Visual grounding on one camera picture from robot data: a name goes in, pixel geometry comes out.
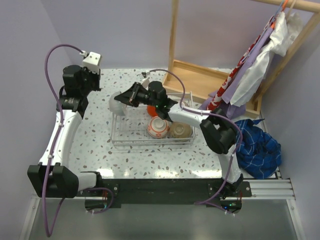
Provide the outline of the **clear wire dish rack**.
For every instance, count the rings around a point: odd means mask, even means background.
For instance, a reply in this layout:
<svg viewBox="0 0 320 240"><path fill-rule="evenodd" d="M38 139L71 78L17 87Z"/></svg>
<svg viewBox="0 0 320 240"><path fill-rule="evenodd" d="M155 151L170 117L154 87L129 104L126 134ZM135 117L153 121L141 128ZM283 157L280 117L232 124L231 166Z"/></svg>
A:
<svg viewBox="0 0 320 240"><path fill-rule="evenodd" d="M191 145L196 138L194 127L162 120L152 106L132 107L116 100L110 100L109 105L115 146Z"/></svg>

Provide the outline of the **black bowl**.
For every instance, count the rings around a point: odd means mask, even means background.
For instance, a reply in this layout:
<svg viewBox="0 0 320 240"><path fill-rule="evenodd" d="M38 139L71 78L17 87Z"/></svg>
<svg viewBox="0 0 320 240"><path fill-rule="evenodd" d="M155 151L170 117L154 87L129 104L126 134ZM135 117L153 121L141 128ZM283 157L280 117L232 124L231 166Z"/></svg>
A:
<svg viewBox="0 0 320 240"><path fill-rule="evenodd" d="M168 135L174 139L189 138L192 135L192 127L186 123L173 122L169 128Z"/></svg>

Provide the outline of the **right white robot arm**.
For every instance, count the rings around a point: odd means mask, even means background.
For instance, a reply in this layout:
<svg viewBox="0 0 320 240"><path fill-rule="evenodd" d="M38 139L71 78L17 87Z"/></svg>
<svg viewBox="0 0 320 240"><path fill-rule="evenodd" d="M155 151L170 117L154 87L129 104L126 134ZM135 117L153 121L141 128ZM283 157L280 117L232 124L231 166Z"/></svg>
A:
<svg viewBox="0 0 320 240"><path fill-rule="evenodd" d="M171 123L183 123L201 130L206 145L219 155L222 168L222 186L220 192L233 197L240 190L243 175L237 163L237 137L242 137L239 127L226 117L221 109L214 111L199 110L183 105L167 95L159 81L152 81L145 88L135 82L125 92L117 92L112 97L121 108L137 108L140 104L155 107L155 112L162 120Z"/></svg>

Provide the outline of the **red floral white bowl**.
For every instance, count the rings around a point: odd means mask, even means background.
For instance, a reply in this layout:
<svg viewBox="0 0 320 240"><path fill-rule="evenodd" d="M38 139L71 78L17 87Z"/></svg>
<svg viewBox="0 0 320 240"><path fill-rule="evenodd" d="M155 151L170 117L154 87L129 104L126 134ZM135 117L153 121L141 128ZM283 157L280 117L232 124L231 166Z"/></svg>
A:
<svg viewBox="0 0 320 240"><path fill-rule="evenodd" d="M164 138L170 129L169 122L161 119L158 116L151 118L147 123L148 134L156 139Z"/></svg>

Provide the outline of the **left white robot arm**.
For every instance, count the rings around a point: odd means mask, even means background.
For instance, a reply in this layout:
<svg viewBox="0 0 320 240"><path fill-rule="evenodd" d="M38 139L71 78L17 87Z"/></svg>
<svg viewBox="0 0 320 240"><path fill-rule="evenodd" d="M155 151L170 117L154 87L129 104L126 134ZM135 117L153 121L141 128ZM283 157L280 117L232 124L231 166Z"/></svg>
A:
<svg viewBox="0 0 320 240"><path fill-rule="evenodd" d="M101 72L85 66L69 65L63 69L63 87L59 91L56 120L46 150L38 164L30 165L27 176L39 197L74 198L86 190L99 196L104 190L96 171L73 173L69 170L71 147L88 106L88 95L100 91Z"/></svg>

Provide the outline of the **dotted beige bowl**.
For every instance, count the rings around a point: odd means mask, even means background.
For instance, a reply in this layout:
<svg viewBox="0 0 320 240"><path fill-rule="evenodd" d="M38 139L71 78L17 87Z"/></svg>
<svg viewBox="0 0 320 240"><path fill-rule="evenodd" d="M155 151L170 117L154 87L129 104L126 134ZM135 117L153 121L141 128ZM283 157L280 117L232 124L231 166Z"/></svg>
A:
<svg viewBox="0 0 320 240"><path fill-rule="evenodd" d="M192 108L192 107L193 107L193 103L189 99L187 100L184 99L181 102L181 108Z"/></svg>

